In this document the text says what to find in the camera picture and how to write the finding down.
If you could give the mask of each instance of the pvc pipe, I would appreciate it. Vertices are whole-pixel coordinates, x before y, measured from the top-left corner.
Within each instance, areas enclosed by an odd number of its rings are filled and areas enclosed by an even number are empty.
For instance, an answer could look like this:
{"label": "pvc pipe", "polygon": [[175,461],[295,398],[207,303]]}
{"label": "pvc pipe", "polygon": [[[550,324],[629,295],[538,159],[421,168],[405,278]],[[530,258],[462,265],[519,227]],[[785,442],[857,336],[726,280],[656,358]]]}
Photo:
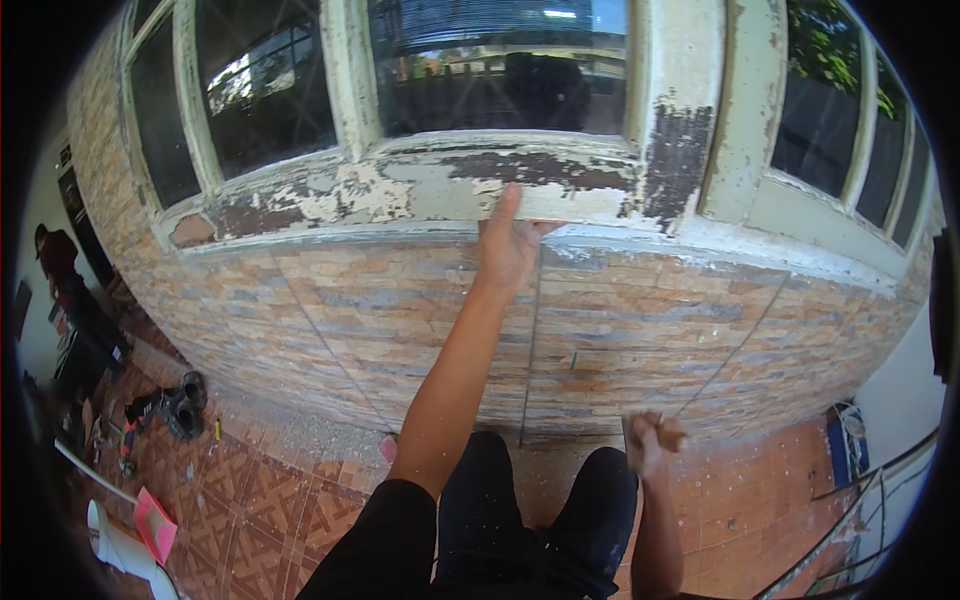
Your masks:
{"label": "pvc pipe", "polygon": [[96,481],[97,483],[99,483],[99,484],[102,485],[103,487],[107,488],[107,489],[110,490],[111,492],[117,494],[118,496],[120,496],[120,497],[123,498],[124,500],[127,500],[128,502],[130,502],[131,504],[133,504],[133,506],[136,506],[136,498],[134,498],[133,496],[129,495],[128,493],[123,492],[122,490],[118,489],[118,488],[115,487],[113,484],[111,484],[109,481],[107,481],[106,479],[104,479],[103,477],[101,477],[100,475],[98,475],[98,474],[97,474],[97,471],[95,471],[95,470],[93,470],[92,468],[88,467],[84,461],[80,460],[79,458],[77,458],[77,457],[74,455],[73,452],[71,452],[70,450],[66,449],[66,446],[64,446],[63,444],[61,444],[61,443],[60,443],[60,440],[54,440],[54,447],[55,447],[57,450],[59,450],[59,451],[60,451],[60,454],[62,454],[63,456],[65,456],[65,457],[67,458],[67,460],[69,460],[71,463],[73,463],[74,465],[76,465],[79,470],[83,471],[84,473],[86,473],[87,475],[89,475],[90,477],[92,477],[94,481]]}

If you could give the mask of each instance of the hand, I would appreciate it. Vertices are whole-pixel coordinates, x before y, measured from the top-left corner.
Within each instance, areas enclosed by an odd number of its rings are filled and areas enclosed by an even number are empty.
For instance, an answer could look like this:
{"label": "hand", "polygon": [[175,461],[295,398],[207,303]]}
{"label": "hand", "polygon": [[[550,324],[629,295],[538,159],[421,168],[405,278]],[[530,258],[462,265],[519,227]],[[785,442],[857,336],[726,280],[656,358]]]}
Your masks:
{"label": "hand", "polygon": [[643,447],[643,464],[639,476],[645,482],[666,483],[669,479],[666,452],[657,437],[656,423],[660,422],[660,416],[660,413],[647,411],[634,415],[630,421],[631,435],[634,441]]}
{"label": "hand", "polygon": [[533,272],[544,235],[564,225],[514,221],[520,208],[520,186],[508,183],[489,221],[480,222],[480,271],[474,285],[485,285],[504,301],[513,301]]}

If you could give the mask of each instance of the patterned floor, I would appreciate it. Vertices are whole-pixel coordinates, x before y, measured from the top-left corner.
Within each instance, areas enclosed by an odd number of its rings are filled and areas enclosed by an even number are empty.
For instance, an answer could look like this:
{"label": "patterned floor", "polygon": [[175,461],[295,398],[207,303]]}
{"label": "patterned floor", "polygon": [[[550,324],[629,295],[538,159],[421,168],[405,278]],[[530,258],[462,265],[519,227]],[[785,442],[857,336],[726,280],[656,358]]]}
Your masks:
{"label": "patterned floor", "polygon": [[[132,360],[137,367],[107,390],[114,422],[121,422],[122,406],[133,396],[181,377],[185,366],[175,360],[176,351],[160,347],[138,344]],[[336,440],[340,434],[325,435],[333,440],[299,436],[293,443],[256,403],[218,382],[208,382],[208,388],[204,415],[210,423],[222,421],[222,440],[213,439],[208,424],[199,440],[183,444],[155,420],[136,441],[138,470],[132,480],[117,472],[113,445],[98,470],[134,494],[145,485],[180,524],[167,569],[184,596],[293,598],[353,524],[388,466],[373,460],[368,448],[361,452],[364,460],[353,458],[349,448],[338,450],[345,441]],[[852,500],[846,493],[811,500],[833,487],[824,426],[822,420],[809,421],[762,437],[691,447],[678,457],[671,472],[685,591],[750,597],[791,567],[843,514]],[[340,437],[363,435],[358,431]],[[550,520],[586,452],[512,454],[525,519]],[[99,487],[92,493],[132,526],[129,505]],[[636,527],[616,576],[617,600],[629,597],[635,541]],[[803,595],[846,549],[846,544],[832,544],[779,597]],[[131,579],[114,577],[123,597],[149,598],[146,584]]]}

